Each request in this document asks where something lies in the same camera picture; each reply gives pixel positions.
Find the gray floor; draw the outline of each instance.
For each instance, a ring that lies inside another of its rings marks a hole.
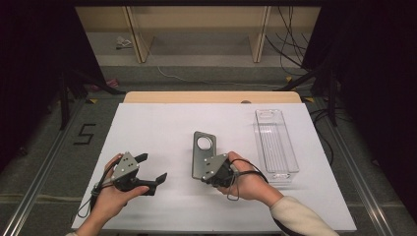
[[[271,90],[285,85],[288,71],[304,73],[289,61],[283,62],[283,70],[280,57],[268,44],[264,48],[263,61],[254,64],[247,36],[242,34],[159,35],[153,42],[152,55],[147,63],[138,64],[132,50],[114,49],[115,38],[119,34],[93,33],[89,38],[105,78],[118,79],[119,89],[125,91]],[[297,58],[293,50],[293,47],[286,47],[286,52],[291,54],[292,58]],[[309,85],[301,86],[297,91],[301,95],[309,95],[308,88]],[[65,137],[62,143],[58,144],[56,158],[46,173],[46,179],[40,185],[19,235],[65,235],[70,231],[73,217],[80,206],[81,197],[86,190],[117,105],[123,98],[123,95],[110,95],[99,91],[89,93],[88,99],[93,102],[75,100],[71,103],[72,110],[78,112],[73,114]],[[315,97],[315,102],[306,103],[310,111],[322,108],[322,104],[319,97]],[[59,131],[59,101],[54,100],[51,107],[52,113],[45,115],[26,144],[29,154],[16,156],[0,174],[1,231],[8,225],[8,220],[11,220],[17,206],[30,189],[39,169],[44,166],[43,161],[50,156],[51,147],[57,145],[54,142],[62,134],[62,131]],[[79,137],[84,124],[95,124],[85,129],[93,134],[93,137],[89,145],[77,146],[75,143],[87,140],[86,137]],[[371,163],[372,156],[356,131],[354,121],[340,110],[337,114],[337,124],[337,130],[349,146],[364,181],[387,218],[388,226],[392,230],[391,235],[417,235],[416,223],[389,185],[384,173]],[[379,234],[378,226],[375,226],[361,195],[358,194],[331,126],[326,120],[321,120],[318,122],[318,129],[334,151],[331,169],[358,228],[356,232],[343,235],[383,235]],[[328,145],[323,143],[323,147],[330,158]],[[103,232],[100,235],[133,234]]]

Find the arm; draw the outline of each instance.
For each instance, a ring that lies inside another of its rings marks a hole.
[[[229,153],[229,160],[244,159],[236,152]],[[254,168],[245,161],[234,161],[240,171]],[[288,235],[337,235],[315,212],[291,197],[284,197],[276,188],[255,174],[242,175],[228,188],[218,188],[226,195],[231,194],[245,200],[257,200],[269,207],[279,228]]]
[[[107,169],[111,163],[121,158],[122,154],[114,156],[105,166]],[[113,170],[107,173],[106,178],[110,178]],[[92,236],[97,235],[104,224],[112,217],[116,216],[123,208],[123,206],[131,199],[144,194],[149,190],[147,186],[137,187],[129,192],[121,192],[114,186],[105,187],[98,195],[95,207],[92,212],[80,226],[80,228],[73,234],[75,236]]]

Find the metal rail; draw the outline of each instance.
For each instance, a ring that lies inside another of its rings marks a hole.
[[[26,192],[21,203],[19,204],[14,214],[10,218],[10,221],[6,227],[6,230],[3,232],[3,236],[19,235],[22,227],[25,224],[25,221],[27,220],[30,214],[30,211],[36,200],[36,197],[39,194],[41,188],[43,187],[48,177],[48,174],[53,167],[55,159],[57,155],[59,154],[59,151],[61,149],[62,144],[64,143],[64,140],[68,134],[68,131],[70,130],[71,125],[73,124],[75,118],[77,117],[77,114],[80,112],[84,103],[85,101],[83,99],[79,99],[76,101],[71,119],[69,120],[66,128],[64,130],[59,131],[51,149],[48,152],[48,155],[44,159],[42,165],[37,171],[36,176],[31,182],[28,191]]]
[[[321,99],[317,99],[317,104],[319,108],[326,108],[326,105]],[[361,171],[358,168],[352,154],[349,151],[349,146],[344,141],[344,138],[341,136],[337,127],[334,127],[329,119],[326,119],[328,127],[340,148],[342,158],[346,163],[347,170],[350,174],[353,184],[355,185],[356,190],[358,191],[359,197],[361,198],[365,209],[367,210],[369,216],[371,217],[372,222],[379,235],[394,235],[393,230],[387,222],[387,217],[384,214],[383,209],[378,204],[377,199],[369,188],[366,180],[364,179]]]

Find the cable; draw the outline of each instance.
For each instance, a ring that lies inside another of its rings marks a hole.
[[[334,161],[334,152],[333,152],[333,148],[331,147],[331,144],[328,142],[328,140],[325,138],[325,136],[322,134],[322,132],[320,132],[320,130],[317,128],[317,122],[321,119],[323,119],[324,117],[326,117],[328,115],[328,110],[327,109],[320,109],[320,110],[316,110],[313,112],[310,112],[310,115],[313,115],[315,113],[320,112],[315,119],[313,120],[313,126],[317,132],[317,134],[322,138],[322,140],[328,145],[328,148],[330,150],[330,160],[328,161],[328,164],[330,166],[333,165],[333,161]]]
[[[307,48],[306,48],[306,47],[302,47],[302,46],[299,46],[299,45],[295,45],[295,44],[292,44],[292,43],[286,42],[284,39],[282,39],[282,37],[280,37],[280,36],[279,36],[279,34],[278,34],[277,32],[275,33],[275,35],[276,35],[276,37],[277,37],[277,38],[279,38],[279,40],[283,41],[284,43],[286,43],[286,44],[288,44],[288,45],[290,45],[290,46],[296,46],[296,47],[298,47],[298,48],[300,48],[300,49],[307,50]]]
[[[240,199],[240,196],[239,196],[239,177],[242,176],[242,175],[256,174],[256,175],[261,176],[264,179],[264,181],[268,183],[267,177],[262,173],[262,171],[256,165],[252,164],[250,161],[245,160],[245,159],[234,159],[234,160],[230,161],[230,164],[233,164],[233,162],[235,162],[236,160],[244,161],[244,162],[252,165],[256,170],[246,170],[246,171],[238,172],[237,174],[233,174],[232,181],[230,182],[231,184],[230,184],[230,186],[227,190],[227,200],[230,200],[230,201],[238,201]],[[235,182],[236,182],[236,191],[237,191],[236,199],[230,197],[231,196],[231,187]]]
[[[282,21],[284,22],[285,28],[287,29],[287,35],[286,35],[286,37],[285,37],[284,42],[286,42],[286,38],[288,37],[288,35],[290,35],[290,36],[291,36],[291,40],[292,40],[292,44],[293,44],[293,46],[294,46],[294,51],[295,51],[295,54],[297,55],[298,60],[299,60],[300,62],[302,62],[302,61],[301,61],[301,59],[300,59],[300,57],[299,57],[299,55],[298,55],[298,53],[297,53],[297,49],[296,49],[296,47],[298,47],[299,52],[300,52],[300,54],[301,54],[303,57],[304,57],[304,55],[303,55],[303,53],[301,52],[300,47],[298,46],[298,43],[297,43],[297,41],[295,40],[294,35],[293,35],[293,33],[292,33],[292,16],[293,16],[293,13],[294,13],[294,7],[289,6],[289,7],[288,7],[288,10],[289,10],[289,11],[288,11],[288,19],[289,19],[289,23],[287,24],[287,23],[286,23],[286,21],[285,21],[285,19],[284,19],[284,17],[283,17],[283,15],[282,15],[282,12],[281,12],[280,7],[278,7],[278,12],[279,12],[279,15],[281,16]]]
[[[148,48],[147,44],[145,43],[145,40],[143,39],[141,33],[139,33],[139,37],[141,38],[141,41],[144,43],[144,46],[147,49],[147,52],[149,54],[149,58],[153,59],[153,54],[150,52],[150,49]],[[208,82],[208,81],[186,80],[186,79],[180,78],[178,76],[166,75],[165,73],[162,72],[162,70],[160,69],[159,66],[156,66],[156,68],[159,71],[159,73],[166,78],[173,78],[173,79],[176,79],[176,80],[179,80],[179,81],[182,81],[182,82],[187,82],[187,83],[203,83],[203,84],[209,84],[209,85],[233,85],[233,86],[244,86],[244,87],[267,87],[267,88],[276,88],[276,89],[283,88],[281,86],[266,85],[266,84],[242,84],[242,83],[231,83],[231,82]]]
[[[273,43],[269,40],[268,36],[266,35],[265,38],[267,39],[267,41],[269,42],[269,44],[273,47],[273,49],[275,49],[281,56],[285,57],[286,59],[290,60],[292,63],[294,63],[295,65],[301,67],[303,69],[303,66],[294,61],[293,59],[291,59],[289,56],[287,56],[285,53],[283,53],[282,49],[279,50],[275,45],[273,45]]]
[[[306,36],[304,35],[304,33],[301,33],[301,35],[303,36],[304,40],[306,40],[307,44],[309,44],[309,40],[307,40]]]
[[[92,188],[91,190],[91,197],[79,208],[77,212],[77,216],[80,218],[86,218],[89,215],[89,212],[94,208],[95,201],[100,194],[101,190],[103,188],[107,188],[110,186],[113,186],[112,184],[104,185],[103,182],[105,180],[105,177],[107,176],[108,172],[116,165],[118,164],[118,161],[114,161],[110,164],[110,166],[104,171],[103,175],[101,176],[100,181]],[[85,215],[80,215],[81,210],[89,203],[89,208],[87,209],[87,212]]]

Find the black cable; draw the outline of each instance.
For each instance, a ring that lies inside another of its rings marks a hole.
[[[275,45],[273,45],[273,43],[269,40],[269,38],[268,38],[267,35],[266,35],[266,39],[269,42],[269,44],[272,46],[272,48],[275,49],[275,51],[279,53],[279,64],[280,64],[282,70],[285,73],[287,73],[288,75],[291,75],[291,76],[303,76],[303,75],[294,74],[294,73],[291,73],[291,72],[285,70],[285,67],[283,67],[283,65],[282,65],[282,56],[284,56],[286,59],[288,59],[289,61],[291,61],[295,65],[299,66],[300,68],[302,68],[302,69],[304,69],[304,68],[303,68],[303,66],[301,64],[299,64],[298,62],[292,60],[289,56],[285,55],[281,50],[279,50]]]
[[[299,49],[307,50],[307,48],[306,48],[306,47],[302,47],[302,46],[295,45],[295,44],[292,44],[292,43],[289,43],[289,42],[284,41],[284,39],[282,39],[282,37],[280,37],[280,36],[279,36],[279,34],[278,34],[277,32],[275,33],[275,35],[276,35],[276,37],[277,37],[279,40],[281,40],[281,41],[285,42],[286,44],[288,44],[288,45],[290,45],[290,46],[296,46],[296,47],[298,47]]]
[[[95,205],[95,201],[98,197],[98,195],[100,194],[101,190],[110,186],[113,186],[112,184],[106,185],[106,186],[102,186],[105,177],[107,176],[108,172],[118,163],[118,161],[114,161],[113,163],[110,164],[110,166],[104,171],[103,175],[101,176],[100,181],[92,188],[91,190],[91,197],[89,198],[88,201],[86,201],[85,204],[83,204],[77,213],[77,216],[79,216],[80,218],[85,218],[89,215],[89,212],[94,208]],[[80,215],[80,211],[89,203],[89,208],[87,209],[86,215]]]
[[[313,121],[313,126],[314,126],[317,134],[328,145],[328,148],[330,150],[330,160],[328,161],[328,164],[330,166],[332,166],[333,165],[333,161],[334,161],[334,151],[333,151],[333,148],[331,147],[331,144],[328,142],[328,140],[325,138],[325,136],[322,134],[322,132],[320,132],[320,130],[317,128],[317,122],[328,115],[328,110],[327,109],[316,110],[316,111],[311,112],[310,115],[313,115],[313,114],[318,113],[318,112],[320,112],[320,113],[315,117],[315,119]]]
[[[292,33],[292,15],[293,15],[293,13],[294,13],[294,7],[289,6],[289,7],[288,7],[288,10],[289,10],[289,11],[288,11],[289,23],[287,24],[287,23],[286,23],[286,21],[285,21],[285,19],[284,19],[284,16],[282,15],[281,9],[278,7],[278,12],[279,12],[279,15],[281,16],[281,18],[282,18],[282,20],[283,20],[283,22],[284,22],[285,28],[287,29],[287,36],[288,36],[288,35],[290,35],[290,36],[291,36],[291,40],[292,40],[292,43],[293,43],[293,45],[294,45],[294,51],[295,51],[295,54],[297,55],[297,58],[298,58],[298,60],[300,61],[300,63],[302,63],[302,61],[301,61],[301,59],[300,59],[300,56],[298,55],[298,53],[297,53],[297,49],[296,49],[296,46],[298,47],[298,43],[297,43],[297,41],[295,40],[294,35],[293,35],[293,33]]]
[[[242,176],[242,175],[256,174],[256,175],[261,176],[264,179],[264,181],[268,183],[267,177],[265,177],[265,175],[261,172],[261,170],[256,165],[252,164],[250,161],[245,160],[245,159],[234,159],[234,160],[230,161],[230,164],[233,164],[233,162],[235,162],[236,160],[244,161],[244,162],[252,165],[256,170],[246,170],[246,171],[238,172],[237,174],[233,174],[232,181],[230,182],[231,184],[230,184],[230,186],[227,190],[227,200],[230,200],[230,201],[238,201],[240,199],[240,196],[239,196],[239,177]],[[230,192],[231,192],[231,187],[235,182],[236,182],[237,197],[236,197],[236,199],[233,199],[233,198],[230,198]]]
[[[304,33],[301,33],[301,35],[303,36],[304,40],[306,40],[307,44],[309,44],[309,40],[307,40],[306,36],[304,35]]]
[[[294,61],[293,59],[291,59],[289,56],[287,56],[285,53],[283,53],[283,51],[282,50],[279,50],[275,45],[273,45],[273,43],[269,40],[269,38],[268,38],[268,36],[266,35],[266,39],[267,39],[267,41],[269,42],[269,44],[273,47],[273,49],[275,49],[281,56],[283,56],[283,57],[285,57],[286,59],[288,59],[289,61],[291,61],[292,63],[294,63],[295,65],[297,65],[297,66],[299,66],[299,67],[301,67],[301,68],[303,68],[303,66],[300,64],[300,63],[298,63],[298,62],[296,62],[296,61]]]
[[[344,118],[344,117],[342,118],[340,116],[336,116],[336,118],[339,119],[339,120],[342,120],[342,121],[346,121],[346,122],[353,122],[352,118]]]

